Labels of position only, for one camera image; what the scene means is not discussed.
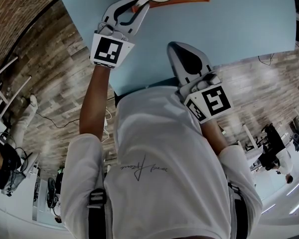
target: wooden floor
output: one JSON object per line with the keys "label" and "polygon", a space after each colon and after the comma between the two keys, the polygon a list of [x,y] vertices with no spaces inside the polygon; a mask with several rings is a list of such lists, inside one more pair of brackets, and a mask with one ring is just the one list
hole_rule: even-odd
{"label": "wooden floor", "polygon": [[[63,126],[78,119],[93,68],[89,51],[59,1],[48,10],[22,38],[14,53],[19,61],[6,75],[12,92],[29,76],[30,82],[20,97],[34,93],[39,101],[38,112]],[[269,63],[268,56],[261,57]],[[275,54],[270,66],[250,58],[215,68],[232,93],[235,110],[219,118],[229,142],[248,141],[242,130],[245,123],[254,136],[272,122],[279,132],[293,119],[299,102],[299,49]],[[115,163],[113,141],[115,118],[114,93],[109,88],[107,109],[112,114],[107,131],[110,138],[103,143],[107,163]],[[21,98],[12,105],[15,116],[22,111]],[[27,152],[40,153],[43,178],[55,176],[64,164],[70,140],[78,135],[78,121],[65,128],[56,128],[47,119],[36,115],[23,143]]]}

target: strap buckle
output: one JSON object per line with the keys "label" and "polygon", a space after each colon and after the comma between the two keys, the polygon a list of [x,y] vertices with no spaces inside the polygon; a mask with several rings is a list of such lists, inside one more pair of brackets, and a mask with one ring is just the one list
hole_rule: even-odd
{"label": "strap buckle", "polygon": [[90,201],[87,208],[101,209],[106,204],[106,192],[104,189],[95,189],[90,193]]}

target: backpack strap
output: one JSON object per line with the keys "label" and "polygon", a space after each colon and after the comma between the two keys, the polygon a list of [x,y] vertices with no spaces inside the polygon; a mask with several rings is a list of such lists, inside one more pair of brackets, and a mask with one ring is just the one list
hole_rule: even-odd
{"label": "backpack strap", "polygon": [[228,182],[231,210],[231,239],[246,239],[248,236],[248,212],[245,200],[238,187]]}
{"label": "backpack strap", "polygon": [[105,203],[106,192],[96,189],[90,194],[89,208],[89,238],[106,239]]}

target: white shoe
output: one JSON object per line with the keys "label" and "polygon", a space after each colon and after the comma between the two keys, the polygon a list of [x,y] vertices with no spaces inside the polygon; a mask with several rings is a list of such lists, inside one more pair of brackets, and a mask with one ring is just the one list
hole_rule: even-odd
{"label": "white shoe", "polygon": [[37,103],[37,101],[36,101],[36,97],[35,97],[35,95],[33,95],[33,94],[31,94],[31,96],[30,96],[30,104],[31,104],[33,107],[35,107],[35,108],[38,109],[38,103]]}

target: white table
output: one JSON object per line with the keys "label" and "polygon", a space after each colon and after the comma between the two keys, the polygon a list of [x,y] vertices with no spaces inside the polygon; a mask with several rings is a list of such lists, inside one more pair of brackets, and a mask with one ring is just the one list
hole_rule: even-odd
{"label": "white table", "polygon": [[[107,7],[119,0],[62,0],[88,48]],[[185,42],[205,52],[212,65],[294,50],[294,0],[210,0],[151,8],[136,46],[113,70],[118,95],[173,77],[166,46]]]}

